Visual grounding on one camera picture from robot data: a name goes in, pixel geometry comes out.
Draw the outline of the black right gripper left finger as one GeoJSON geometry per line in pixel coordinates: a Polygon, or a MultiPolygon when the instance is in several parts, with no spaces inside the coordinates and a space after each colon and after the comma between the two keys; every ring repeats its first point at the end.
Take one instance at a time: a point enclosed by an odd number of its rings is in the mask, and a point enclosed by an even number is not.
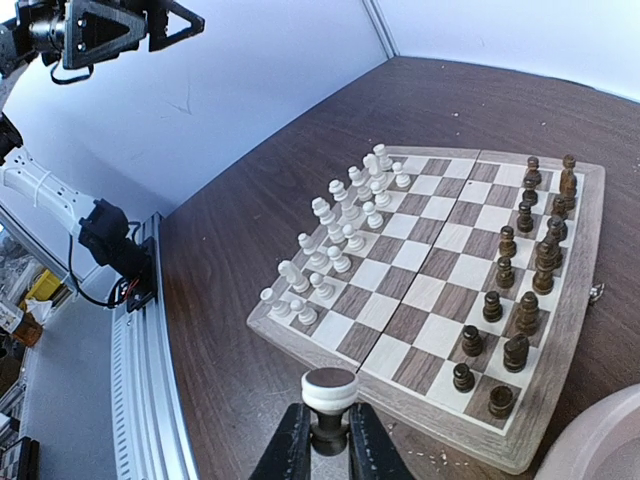
{"type": "Polygon", "coordinates": [[[293,403],[285,411],[252,478],[309,479],[310,448],[311,410],[304,403],[293,403]]]}

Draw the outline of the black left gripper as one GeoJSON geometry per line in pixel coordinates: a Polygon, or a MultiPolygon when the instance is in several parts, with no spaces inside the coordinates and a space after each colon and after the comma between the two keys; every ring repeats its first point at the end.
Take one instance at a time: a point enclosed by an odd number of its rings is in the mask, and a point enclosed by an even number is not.
{"type": "Polygon", "coordinates": [[[204,32],[205,20],[177,1],[4,1],[1,68],[43,57],[47,65],[84,68],[135,51],[145,37],[174,45],[204,32]],[[156,24],[162,20],[162,27],[156,24]]]}

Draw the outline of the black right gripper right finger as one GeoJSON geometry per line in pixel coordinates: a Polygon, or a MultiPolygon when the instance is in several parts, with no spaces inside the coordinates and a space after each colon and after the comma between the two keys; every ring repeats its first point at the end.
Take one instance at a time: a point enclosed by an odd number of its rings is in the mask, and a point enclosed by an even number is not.
{"type": "Polygon", "coordinates": [[[349,427],[350,479],[414,478],[370,404],[349,409],[349,427]]]}

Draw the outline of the white chess pawn dropped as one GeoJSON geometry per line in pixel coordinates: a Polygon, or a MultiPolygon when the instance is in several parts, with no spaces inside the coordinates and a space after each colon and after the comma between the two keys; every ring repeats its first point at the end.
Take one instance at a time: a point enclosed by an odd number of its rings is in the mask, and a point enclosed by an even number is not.
{"type": "Polygon", "coordinates": [[[323,367],[301,378],[302,400],[316,414],[311,443],[322,456],[332,457],[347,446],[349,426],[343,415],[356,402],[358,378],[348,370],[323,367]]]}

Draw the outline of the white chess piece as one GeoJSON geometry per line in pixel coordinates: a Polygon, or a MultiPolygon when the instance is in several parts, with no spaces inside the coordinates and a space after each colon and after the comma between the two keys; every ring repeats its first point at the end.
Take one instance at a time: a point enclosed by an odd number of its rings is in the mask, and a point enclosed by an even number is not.
{"type": "Polygon", "coordinates": [[[291,320],[290,303],[282,300],[272,288],[263,289],[260,292],[260,300],[267,306],[268,318],[284,323],[291,320]]]}
{"type": "Polygon", "coordinates": [[[348,169],[348,175],[351,180],[351,184],[356,191],[357,198],[361,202],[369,201],[372,197],[372,193],[367,185],[367,178],[363,172],[356,166],[350,166],[348,169]]]}
{"type": "Polygon", "coordinates": [[[297,237],[300,248],[308,257],[311,267],[315,269],[323,269],[329,264],[329,258],[325,252],[313,241],[307,233],[300,233],[297,237]]]}

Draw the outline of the white chess pawn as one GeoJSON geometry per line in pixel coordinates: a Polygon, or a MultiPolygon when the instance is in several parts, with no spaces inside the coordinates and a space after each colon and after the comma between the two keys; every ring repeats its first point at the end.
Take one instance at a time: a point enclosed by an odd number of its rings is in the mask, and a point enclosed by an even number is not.
{"type": "Polygon", "coordinates": [[[366,216],[366,223],[370,229],[379,229],[384,224],[384,217],[377,210],[376,205],[373,202],[365,202],[362,209],[366,216]]]}
{"type": "Polygon", "coordinates": [[[328,283],[323,275],[317,272],[312,273],[310,276],[310,282],[314,288],[311,295],[311,299],[313,301],[324,306],[333,302],[335,287],[331,283],[328,283]]]}
{"type": "Polygon", "coordinates": [[[391,203],[392,197],[384,187],[383,183],[379,181],[372,181],[370,184],[370,188],[372,194],[374,195],[375,205],[378,208],[385,208],[391,203]]]}
{"type": "Polygon", "coordinates": [[[351,268],[350,258],[338,246],[332,245],[329,247],[327,255],[337,273],[345,273],[351,268]]]}

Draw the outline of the white chess pawn final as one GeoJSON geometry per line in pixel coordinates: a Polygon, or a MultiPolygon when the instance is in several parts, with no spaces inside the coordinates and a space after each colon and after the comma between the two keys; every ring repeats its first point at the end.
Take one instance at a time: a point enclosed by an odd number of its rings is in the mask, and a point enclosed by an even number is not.
{"type": "Polygon", "coordinates": [[[394,180],[399,189],[406,189],[411,185],[411,177],[404,171],[404,166],[401,162],[394,162],[392,164],[392,171],[394,173],[394,180]]]}

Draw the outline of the dark chess pieces row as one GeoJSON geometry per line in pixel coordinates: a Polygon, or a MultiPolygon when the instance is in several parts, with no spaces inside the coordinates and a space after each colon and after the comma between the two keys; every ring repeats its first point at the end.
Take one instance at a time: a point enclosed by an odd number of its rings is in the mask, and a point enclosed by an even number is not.
{"type": "Polygon", "coordinates": [[[559,349],[550,331],[577,256],[583,187],[569,158],[473,166],[445,228],[453,254],[435,310],[455,324],[444,397],[464,417],[505,429],[526,412],[540,359],[559,349]]]}

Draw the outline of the wooden chess board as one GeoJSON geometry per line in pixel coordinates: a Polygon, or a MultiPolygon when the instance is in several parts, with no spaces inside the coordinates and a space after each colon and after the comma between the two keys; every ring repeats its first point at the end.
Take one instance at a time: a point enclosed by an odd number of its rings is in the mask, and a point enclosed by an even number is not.
{"type": "Polygon", "coordinates": [[[291,260],[310,281],[317,272],[335,287],[327,306],[311,299],[310,288],[297,293],[277,273],[270,286],[287,302],[302,300],[318,318],[303,325],[291,310],[288,323],[266,316],[259,299],[247,323],[257,334],[312,368],[337,367],[358,378],[357,400],[439,441],[511,474],[530,465],[555,410],[572,362],[586,315],[602,224],[606,173],[602,166],[572,157],[561,159],[473,149],[376,145],[375,154],[386,172],[384,187],[392,197],[377,208],[384,224],[372,230],[348,175],[342,181],[360,207],[352,224],[365,238],[361,251],[352,252],[347,239],[333,244],[320,224],[307,233],[327,255],[338,246],[351,268],[337,273],[329,260],[323,269],[310,266],[298,248],[291,260]],[[519,163],[531,157],[544,166],[569,158],[584,177],[581,215],[577,227],[576,258],[570,260],[570,284],[558,305],[558,319],[550,334],[560,347],[540,359],[535,390],[524,395],[526,412],[499,430],[464,417],[445,399],[444,373],[448,354],[458,338],[455,324],[436,313],[446,285],[452,250],[445,247],[451,234],[445,228],[475,163],[504,159],[519,163]],[[401,162],[411,185],[399,189],[392,164],[401,162]]]}

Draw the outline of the pink double pet bowl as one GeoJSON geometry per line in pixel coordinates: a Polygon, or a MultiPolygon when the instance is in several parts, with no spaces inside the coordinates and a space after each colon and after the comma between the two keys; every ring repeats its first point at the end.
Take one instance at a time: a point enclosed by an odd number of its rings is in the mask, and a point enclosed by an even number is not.
{"type": "Polygon", "coordinates": [[[554,442],[537,479],[637,479],[639,386],[619,390],[576,417],[554,442]]]}

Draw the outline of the aluminium front rail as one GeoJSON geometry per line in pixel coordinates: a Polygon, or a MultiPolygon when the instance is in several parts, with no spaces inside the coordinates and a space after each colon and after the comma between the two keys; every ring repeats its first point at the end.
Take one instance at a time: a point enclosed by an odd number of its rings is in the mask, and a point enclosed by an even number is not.
{"type": "Polygon", "coordinates": [[[111,416],[119,479],[196,479],[169,339],[158,213],[139,237],[155,241],[157,294],[131,313],[112,312],[111,416]]]}

